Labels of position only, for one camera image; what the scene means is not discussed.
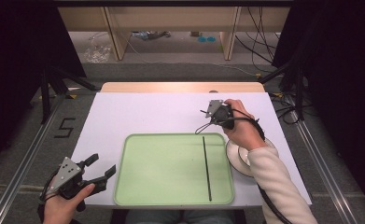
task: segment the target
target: light green tray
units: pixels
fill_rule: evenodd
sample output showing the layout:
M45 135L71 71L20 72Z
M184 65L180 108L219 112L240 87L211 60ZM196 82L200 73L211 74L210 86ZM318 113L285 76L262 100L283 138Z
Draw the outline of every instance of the light green tray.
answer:
M234 187L222 135L165 133L127 137L115 189L116 204L227 204L233 198Z

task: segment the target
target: black rod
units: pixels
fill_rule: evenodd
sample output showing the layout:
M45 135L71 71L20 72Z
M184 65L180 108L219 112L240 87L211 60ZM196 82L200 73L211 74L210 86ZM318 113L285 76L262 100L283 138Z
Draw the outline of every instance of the black rod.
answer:
M208 185L208 197L209 197L209 201L212 201L212 195L211 195L211 183L209 182L209 173L208 173L208 162L207 162L207 158L206 158L206 149L205 149L205 139L203 136L203 147L204 147L204 158L205 158L205 171L207 174L207 185Z

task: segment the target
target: table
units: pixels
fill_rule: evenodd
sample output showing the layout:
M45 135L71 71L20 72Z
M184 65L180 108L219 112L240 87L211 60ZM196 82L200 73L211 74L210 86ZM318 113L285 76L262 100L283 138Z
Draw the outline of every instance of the table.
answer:
M218 91L218 93L208 93L208 91ZM257 118L260 119L266 137L275 144L293 182L303 198L311 204L270 98L259 83L106 83L94 99L72 160L84 160L92 153L98 153L99 162L87 169L85 178L98 177L112 165L116 164L118 167L124 139L129 134L193 133L207 122L199 110L207 107L210 100L227 98L241 99L250 112L260 115ZM220 133L225 140L228 139L218 126L210 126L206 132ZM107 190L86 199L86 204L110 208L137 208L114 203L113 192L117 176L118 172L108 180ZM160 205L156 208L236 209L261 206L262 199L253 178L242 175L232 168L232 181L235 197L229 204Z

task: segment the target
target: blue object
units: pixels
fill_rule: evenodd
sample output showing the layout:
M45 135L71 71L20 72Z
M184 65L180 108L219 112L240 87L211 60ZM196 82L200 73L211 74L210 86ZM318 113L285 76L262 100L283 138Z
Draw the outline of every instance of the blue object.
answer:
M205 37L203 37L203 36L200 36L199 38L197 38L197 40L198 40L199 42L205 42L205 41L206 41L206 38L205 38Z
M207 38L207 41L209 41L209 42L214 42L214 41L216 41L216 39L215 39L213 36L209 36L209 37Z

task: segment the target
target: human hand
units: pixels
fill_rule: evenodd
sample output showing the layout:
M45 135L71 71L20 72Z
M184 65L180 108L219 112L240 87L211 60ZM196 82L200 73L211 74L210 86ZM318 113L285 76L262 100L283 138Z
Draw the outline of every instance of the human hand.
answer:
M249 116L252 119L255 118L246 111L240 100L228 99L224 103L232 107L233 116L235 118L246 118L246 116ZM235 120L234 128L232 130L223 128L223 132L228 135L229 139L235 144L246 148L248 151L258 147L267 147L267 144L261 139L258 130L248 121Z
M77 205L87 198L94 188L94 184L89 184L70 200L66 200L60 195L54 197L48 196L49 199L45 203L45 220L43 223L69 224L74 216Z

